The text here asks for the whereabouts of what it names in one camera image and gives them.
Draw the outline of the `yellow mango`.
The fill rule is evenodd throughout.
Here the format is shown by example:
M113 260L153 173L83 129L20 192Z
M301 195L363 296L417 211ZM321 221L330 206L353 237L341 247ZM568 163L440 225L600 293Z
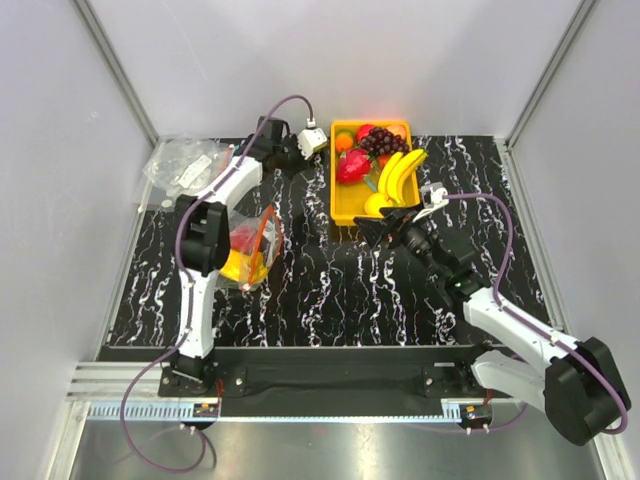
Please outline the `yellow mango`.
M266 271L267 267L264 262L264 255L261 251L254 251L250 256L249 261L249 275L260 276L263 271Z

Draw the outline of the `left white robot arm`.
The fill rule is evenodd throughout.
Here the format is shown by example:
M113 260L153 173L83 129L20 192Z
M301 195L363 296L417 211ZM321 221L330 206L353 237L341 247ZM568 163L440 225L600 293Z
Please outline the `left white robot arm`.
M174 244L181 306L179 337L170 357L171 372L196 396L215 386L213 305L218 278L232 256L230 215L239 201L275 170L298 167L311 151L299 147L288 123L262 116L257 131L209 185L194 195L181 195Z

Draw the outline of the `clear zip bag orange zipper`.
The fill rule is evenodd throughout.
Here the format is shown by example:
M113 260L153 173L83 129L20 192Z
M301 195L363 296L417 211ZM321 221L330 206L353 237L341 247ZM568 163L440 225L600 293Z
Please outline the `clear zip bag orange zipper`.
M283 242L282 225L274 206L268 205L267 208L256 217L247 217L239 212L233 211L230 216L230 234L236 227L241 225L246 225L256 230L255 246L248 255L251 255L254 251L261 251L264 255L264 262L269 274L280 254ZM218 285L221 288L241 291L254 290L262 282L252 285L242 285L223 277L220 273L218 279Z

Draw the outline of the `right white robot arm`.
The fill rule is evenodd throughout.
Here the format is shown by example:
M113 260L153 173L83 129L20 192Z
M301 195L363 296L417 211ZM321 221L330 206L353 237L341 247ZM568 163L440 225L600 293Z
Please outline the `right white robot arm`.
M627 425L631 400L607 345L558 331L502 297L475 270L476 251L466 233L428 231L415 207L385 208L381 217L358 217L355 224L369 246L409 252L450 310L508 348L474 348L453 374L460 393L507 394L543 412L578 446Z

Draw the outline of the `red apple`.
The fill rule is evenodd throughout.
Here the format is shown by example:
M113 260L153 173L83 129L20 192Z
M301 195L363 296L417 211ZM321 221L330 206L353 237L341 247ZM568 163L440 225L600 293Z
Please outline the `red apple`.
M230 234L231 249L248 255L255 246L255 237L255 229L246 225L238 226Z

